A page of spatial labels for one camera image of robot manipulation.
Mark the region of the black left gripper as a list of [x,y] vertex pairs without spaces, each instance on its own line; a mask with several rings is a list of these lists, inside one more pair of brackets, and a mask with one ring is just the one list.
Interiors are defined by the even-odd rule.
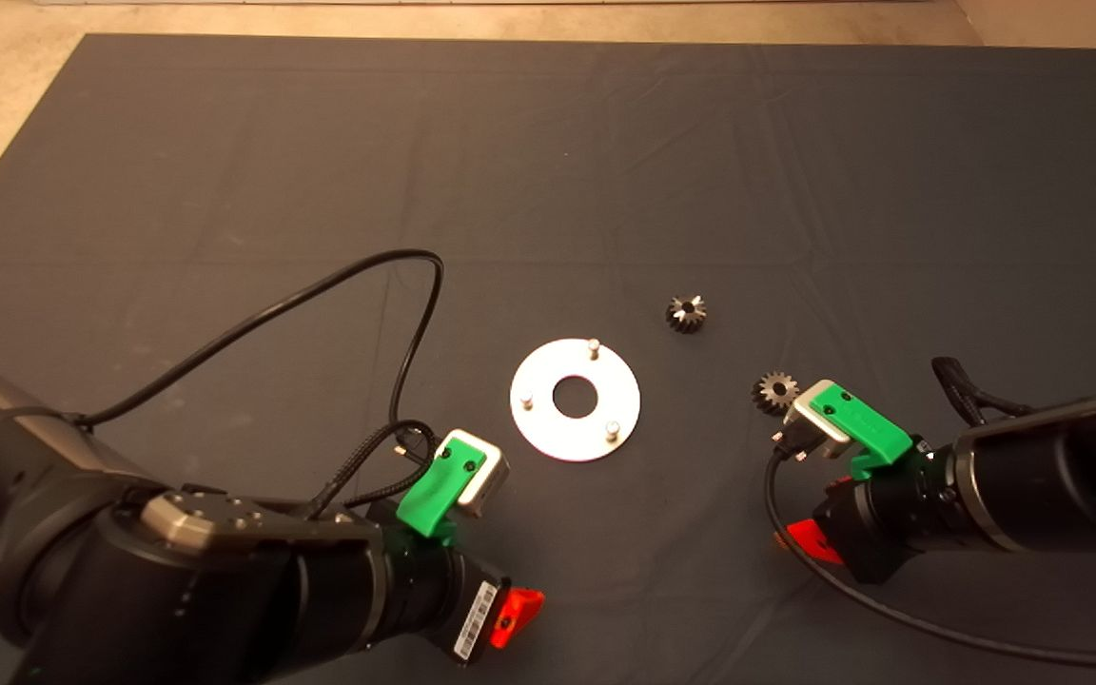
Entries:
[[386,535],[386,637],[416,635],[460,664],[503,650],[543,610],[545,594],[457,547],[415,533]]

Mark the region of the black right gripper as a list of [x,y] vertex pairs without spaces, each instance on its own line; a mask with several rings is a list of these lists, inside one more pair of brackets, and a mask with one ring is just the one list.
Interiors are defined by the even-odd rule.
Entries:
[[931,495],[917,477],[847,477],[825,487],[814,520],[796,521],[786,532],[810,559],[843,564],[861,584],[883,584],[927,552],[928,504]]

